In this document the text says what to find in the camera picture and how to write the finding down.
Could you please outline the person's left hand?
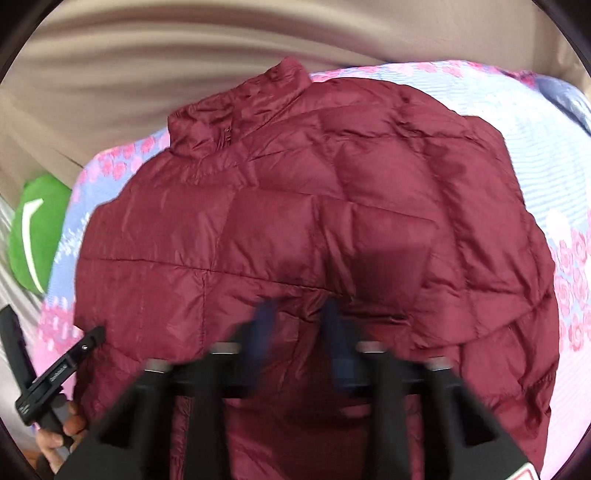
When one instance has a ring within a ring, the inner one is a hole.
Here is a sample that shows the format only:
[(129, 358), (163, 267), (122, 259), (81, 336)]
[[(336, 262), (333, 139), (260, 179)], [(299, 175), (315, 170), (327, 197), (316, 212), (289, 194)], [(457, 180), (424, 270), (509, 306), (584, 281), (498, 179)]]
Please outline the person's left hand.
[(56, 474), (65, 462), (60, 453), (64, 447), (65, 437), (68, 436), (73, 440), (73, 444), (69, 448), (70, 451), (73, 451), (88, 433), (87, 421), (78, 405), (73, 401), (68, 402), (68, 416), (63, 421), (63, 432), (64, 434), (58, 434), (46, 429), (39, 429), (36, 434), (37, 446), (53, 474)]

